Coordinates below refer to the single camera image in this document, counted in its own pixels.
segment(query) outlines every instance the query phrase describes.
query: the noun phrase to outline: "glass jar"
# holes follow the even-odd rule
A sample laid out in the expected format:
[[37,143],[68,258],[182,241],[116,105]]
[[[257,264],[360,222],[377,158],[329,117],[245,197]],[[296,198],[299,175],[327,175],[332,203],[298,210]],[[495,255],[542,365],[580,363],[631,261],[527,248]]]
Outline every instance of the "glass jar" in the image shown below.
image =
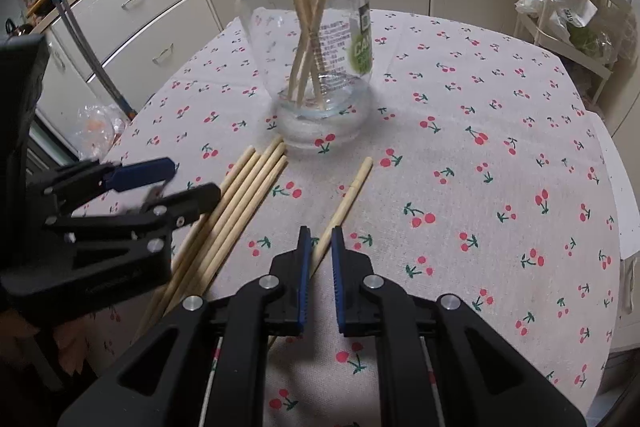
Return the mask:
[[325,118],[368,97],[369,0],[238,0],[266,89],[283,108]]

